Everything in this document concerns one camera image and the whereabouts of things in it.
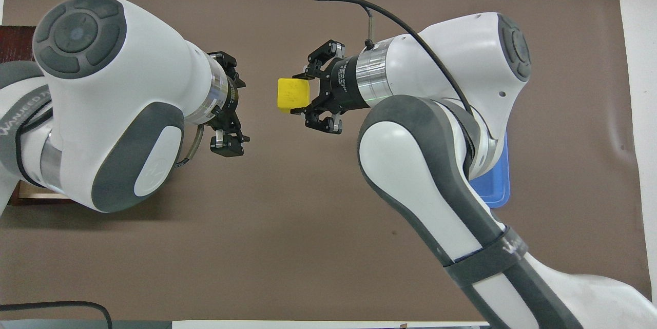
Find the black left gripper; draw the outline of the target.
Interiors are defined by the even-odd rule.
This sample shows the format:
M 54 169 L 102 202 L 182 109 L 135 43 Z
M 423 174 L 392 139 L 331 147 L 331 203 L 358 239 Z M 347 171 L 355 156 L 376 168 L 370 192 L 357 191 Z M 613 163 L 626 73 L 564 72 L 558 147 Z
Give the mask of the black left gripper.
M 215 154 L 224 158 L 232 158 L 244 155 L 244 142 L 249 142 L 249 137 L 242 133 L 236 109 L 239 104 L 238 88 L 244 88 L 246 83 L 240 78 L 236 70 L 237 60 L 225 51 L 214 51 L 209 53 L 222 67 L 221 78 L 224 81 L 225 99 L 220 105 L 218 114 L 209 121 L 209 126 L 215 130 L 215 136 L 211 139 L 210 149 Z

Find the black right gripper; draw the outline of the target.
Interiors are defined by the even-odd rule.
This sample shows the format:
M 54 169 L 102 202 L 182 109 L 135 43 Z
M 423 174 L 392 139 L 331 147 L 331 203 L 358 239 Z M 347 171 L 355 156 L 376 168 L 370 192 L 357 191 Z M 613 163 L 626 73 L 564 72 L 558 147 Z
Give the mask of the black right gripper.
M 341 134 L 341 114 L 370 106 L 360 93 L 356 77 L 358 55 L 344 58 L 345 45 L 329 40 L 310 53 L 308 64 L 294 79 L 328 81 L 329 95 L 320 95 L 291 114 L 304 116 L 305 127 L 329 134 Z

